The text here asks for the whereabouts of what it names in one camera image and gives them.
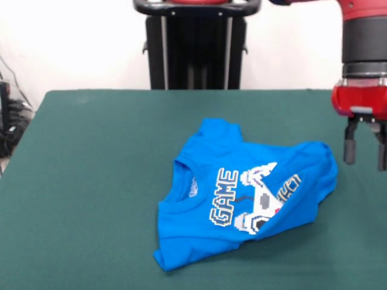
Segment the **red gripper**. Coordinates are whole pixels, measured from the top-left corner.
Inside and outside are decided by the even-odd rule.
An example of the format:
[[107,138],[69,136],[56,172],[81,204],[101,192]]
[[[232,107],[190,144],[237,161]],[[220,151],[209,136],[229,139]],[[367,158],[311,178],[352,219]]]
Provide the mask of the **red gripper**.
[[344,133],[343,161],[353,165],[356,160],[355,115],[375,119],[371,130],[379,142],[378,171],[386,171],[386,77],[342,78],[334,86],[331,102],[335,111],[348,118]]

